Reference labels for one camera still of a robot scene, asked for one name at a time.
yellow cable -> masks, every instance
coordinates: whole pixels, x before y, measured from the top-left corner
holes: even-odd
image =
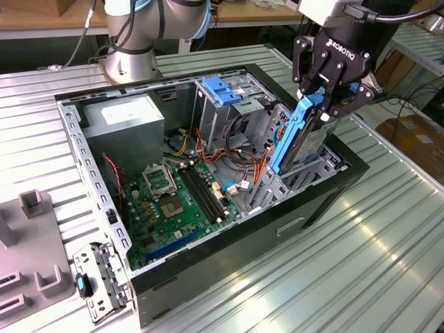
[[[179,150],[178,153],[173,154],[173,156],[181,156],[185,152],[185,149],[187,149],[187,140],[188,136],[185,135],[185,138],[183,139],[182,148]]]

green circuit board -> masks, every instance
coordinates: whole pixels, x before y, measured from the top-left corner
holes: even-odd
[[[194,170],[207,184],[215,181],[204,163],[196,164]],[[219,205],[224,212],[228,212],[228,215],[220,223],[210,223],[179,176],[178,170],[171,168],[171,175],[177,186],[176,194],[164,195],[158,200],[154,200],[151,196],[142,175],[136,181],[123,186],[128,205],[127,231],[133,243],[128,251],[128,261],[132,270],[142,268],[151,262],[151,259],[146,259],[150,254],[164,251],[156,259],[168,255],[241,217],[237,207],[227,197],[228,201],[225,204],[228,204],[219,202]],[[152,177],[154,179],[150,179],[151,183],[159,185],[165,183],[161,179],[164,177],[162,172],[153,173]]]

robotiq logo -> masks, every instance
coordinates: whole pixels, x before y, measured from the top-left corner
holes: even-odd
[[[350,52],[349,50],[347,50],[345,47],[343,47],[342,45],[333,42],[332,40],[328,40],[326,46],[331,46],[334,47],[336,50],[338,50],[339,52],[341,52],[343,55],[345,55],[347,58],[349,58],[351,61],[353,61],[355,59],[355,54]]]

blue latch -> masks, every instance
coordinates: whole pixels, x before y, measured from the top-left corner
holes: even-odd
[[[322,103],[323,99],[324,96],[322,94],[312,94],[304,96],[298,103],[296,110],[291,115],[287,129],[285,130],[284,137],[275,148],[275,152],[271,157],[269,166],[274,173],[280,172],[280,168],[287,158],[291,147],[294,145],[296,139],[298,138],[300,131],[304,128],[304,116],[307,112],[310,112],[312,108],[319,106]]]
[[[242,100],[220,78],[204,78],[202,84],[221,105],[229,105]]]

ram slot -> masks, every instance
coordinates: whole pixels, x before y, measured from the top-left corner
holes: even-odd
[[[205,183],[194,170],[182,169],[179,171],[179,174],[210,223],[216,223],[217,219],[225,218],[225,214],[216,202],[216,199],[211,195]]]

